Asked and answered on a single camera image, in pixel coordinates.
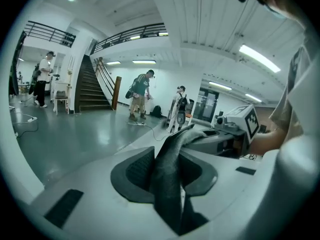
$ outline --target white chair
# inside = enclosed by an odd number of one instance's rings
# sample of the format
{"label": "white chair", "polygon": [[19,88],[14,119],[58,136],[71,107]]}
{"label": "white chair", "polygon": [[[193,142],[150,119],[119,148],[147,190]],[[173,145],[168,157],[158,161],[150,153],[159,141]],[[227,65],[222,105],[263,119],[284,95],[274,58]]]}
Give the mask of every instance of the white chair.
{"label": "white chair", "polygon": [[[69,114],[69,83],[68,82],[55,82],[54,85],[54,108],[53,112],[58,115],[58,101],[64,102],[65,110]],[[57,92],[65,92],[65,96],[58,96]]]}

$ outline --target person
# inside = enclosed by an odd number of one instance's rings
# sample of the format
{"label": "person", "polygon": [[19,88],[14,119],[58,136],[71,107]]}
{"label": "person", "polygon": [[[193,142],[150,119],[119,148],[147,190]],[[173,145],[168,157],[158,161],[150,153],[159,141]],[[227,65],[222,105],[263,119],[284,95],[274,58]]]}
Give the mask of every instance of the person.
{"label": "person", "polygon": [[178,117],[180,100],[182,100],[183,98],[186,98],[187,104],[188,105],[190,104],[190,100],[187,94],[185,93],[185,91],[186,91],[186,88],[182,85],[178,88],[178,90],[176,91],[176,95],[173,97],[173,100],[175,101],[175,103],[172,108],[169,126],[166,129],[168,133],[171,133],[173,126],[174,126],[174,133],[178,131],[179,125],[178,125],[177,117]]}
{"label": "person", "polygon": [[130,107],[130,116],[129,119],[137,121],[135,117],[135,106],[138,105],[140,107],[140,117],[142,119],[146,119],[145,117],[145,92],[147,92],[147,96],[150,96],[149,91],[149,79],[155,75],[155,72],[150,69],[145,74],[140,74],[136,79],[134,79],[132,84],[132,103]]}
{"label": "person", "polygon": [[39,64],[40,74],[38,75],[37,82],[35,84],[37,97],[34,102],[37,105],[40,105],[40,108],[47,107],[47,105],[45,104],[45,90],[46,90],[48,73],[53,72],[53,70],[50,68],[49,62],[53,59],[54,55],[55,54],[53,51],[49,51],[46,54],[45,58],[43,58]]}
{"label": "person", "polygon": [[263,156],[266,152],[279,149],[283,143],[303,134],[303,129],[287,97],[311,64],[316,51],[319,50],[319,42],[312,33],[312,28],[309,28],[304,13],[293,0],[257,1],[274,14],[296,21],[305,30],[304,42],[290,62],[287,84],[280,102],[270,116],[276,124],[276,129],[269,133],[258,133],[250,145],[249,154]]}
{"label": "person", "polygon": [[18,76],[18,83],[22,84],[22,78],[23,76],[21,75],[21,71],[19,71],[19,76]]}

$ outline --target black slot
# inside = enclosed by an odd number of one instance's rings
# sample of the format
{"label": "black slot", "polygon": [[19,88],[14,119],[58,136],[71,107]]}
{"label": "black slot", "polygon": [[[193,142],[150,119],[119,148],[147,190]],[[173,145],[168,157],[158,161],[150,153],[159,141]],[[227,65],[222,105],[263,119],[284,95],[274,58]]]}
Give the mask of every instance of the black slot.
{"label": "black slot", "polygon": [[249,175],[254,175],[256,170],[254,169],[250,169],[250,168],[246,168],[246,167],[238,167],[237,169],[235,169],[238,172],[244,173],[244,174],[249,174]]}
{"label": "black slot", "polygon": [[83,194],[79,190],[69,189],[44,217],[58,228],[62,228]]}

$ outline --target glass door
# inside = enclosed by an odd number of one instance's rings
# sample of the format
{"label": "glass door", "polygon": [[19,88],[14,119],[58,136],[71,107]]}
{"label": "glass door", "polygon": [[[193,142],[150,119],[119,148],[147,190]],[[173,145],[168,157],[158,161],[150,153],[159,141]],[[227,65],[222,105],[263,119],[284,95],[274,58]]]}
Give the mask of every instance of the glass door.
{"label": "glass door", "polygon": [[214,117],[218,97],[218,92],[200,88],[193,117],[211,123]]}

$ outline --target black metal railing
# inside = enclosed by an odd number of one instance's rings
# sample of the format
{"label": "black metal railing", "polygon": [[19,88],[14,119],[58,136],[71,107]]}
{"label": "black metal railing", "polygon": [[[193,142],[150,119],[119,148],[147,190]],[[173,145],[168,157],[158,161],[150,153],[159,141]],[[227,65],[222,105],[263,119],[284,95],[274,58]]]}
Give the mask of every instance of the black metal railing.
{"label": "black metal railing", "polygon": [[115,82],[112,79],[111,75],[109,74],[106,66],[104,65],[102,58],[94,59],[93,61],[95,63],[95,65],[94,65],[95,66],[95,73],[96,74],[100,73],[105,86],[109,90],[109,93],[111,94],[111,96],[114,96]]}
{"label": "black metal railing", "polygon": [[127,41],[141,39],[141,38],[153,38],[153,37],[165,37],[167,36],[167,30],[164,23],[157,23],[145,26],[139,26],[127,31],[115,34],[107,39],[98,42],[95,45],[91,54],[99,52],[105,48],[118,45]]}
{"label": "black metal railing", "polygon": [[24,32],[28,37],[44,39],[67,47],[72,47],[76,39],[74,34],[30,20],[25,25]]}

